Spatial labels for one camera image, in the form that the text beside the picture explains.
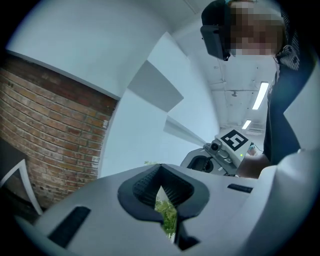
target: ceiling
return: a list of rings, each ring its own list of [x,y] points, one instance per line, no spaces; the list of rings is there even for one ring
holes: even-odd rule
[[[208,81],[221,128],[241,128],[252,120],[247,131],[264,133],[267,99],[252,110],[261,82],[272,84],[276,64],[270,56],[237,56],[229,61],[208,55],[200,33],[201,12],[211,0],[136,0],[161,16],[171,28],[182,51]]]

